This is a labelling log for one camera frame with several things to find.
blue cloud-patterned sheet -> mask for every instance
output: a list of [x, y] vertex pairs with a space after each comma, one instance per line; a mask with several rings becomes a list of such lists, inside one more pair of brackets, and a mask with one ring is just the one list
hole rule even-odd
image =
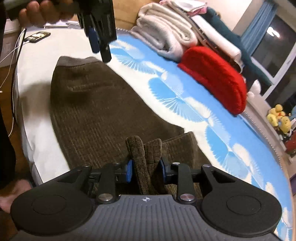
[[289, 183], [260, 135], [234, 117], [176, 63], [138, 39], [118, 34], [110, 45], [113, 68], [164, 120], [192, 131], [212, 165], [274, 195], [282, 206], [275, 234], [292, 240]]

mattress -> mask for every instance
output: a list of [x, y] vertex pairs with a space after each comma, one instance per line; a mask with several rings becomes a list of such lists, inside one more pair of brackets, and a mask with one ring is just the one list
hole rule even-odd
[[[37, 32], [28, 30], [27, 36]], [[69, 166], [55, 137], [50, 115], [50, 84], [60, 56], [93, 54], [83, 30], [49, 29], [51, 35], [26, 44], [17, 64], [15, 106], [24, 153], [36, 183], [46, 182]], [[212, 165], [274, 195], [283, 215], [275, 231], [292, 240], [292, 202], [288, 180], [274, 153], [252, 125], [231, 115], [202, 85], [127, 32], [110, 44], [108, 63], [161, 118], [192, 131]]]

plush toy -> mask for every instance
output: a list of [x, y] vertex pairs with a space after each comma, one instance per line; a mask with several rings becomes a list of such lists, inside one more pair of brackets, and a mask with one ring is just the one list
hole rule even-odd
[[279, 128], [285, 135], [287, 135], [288, 132], [291, 131], [291, 121], [288, 116], [284, 116], [280, 118]]
[[268, 114], [266, 116], [268, 122], [273, 126], [273, 127], [277, 127], [279, 125], [278, 120], [276, 119], [276, 116], [273, 114]]
[[274, 108], [270, 109], [268, 111], [269, 114], [273, 114], [277, 118], [277, 120], [280, 119], [280, 117], [286, 116], [286, 113], [283, 111], [283, 107], [280, 104], [277, 104]]
[[289, 117], [286, 116], [286, 113], [283, 111], [283, 107], [280, 104], [277, 104], [274, 108], [270, 109], [266, 118], [278, 132], [282, 140], [291, 136], [291, 121]]
[[261, 92], [261, 85], [258, 80], [255, 80], [249, 92], [247, 93], [247, 97], [249, 99], [253, 99], [255, 95], [259, 95]]

red knitted pillow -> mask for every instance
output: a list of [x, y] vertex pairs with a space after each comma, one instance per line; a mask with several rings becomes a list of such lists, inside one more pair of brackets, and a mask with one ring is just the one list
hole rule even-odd
[[244, 111], [247, 88], [242, 76], [213, 50], [189, 48], [178, 67], [205, 86], [230, 113]]

bare foot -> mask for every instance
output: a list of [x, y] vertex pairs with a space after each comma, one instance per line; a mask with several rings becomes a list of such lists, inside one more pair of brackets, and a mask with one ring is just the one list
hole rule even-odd
[[10, 213], [12, 202], [22, 193], [30, 190], [32, 187], [27, 180], [14, 180], [5, 188], [0, 190], [0, 208]]

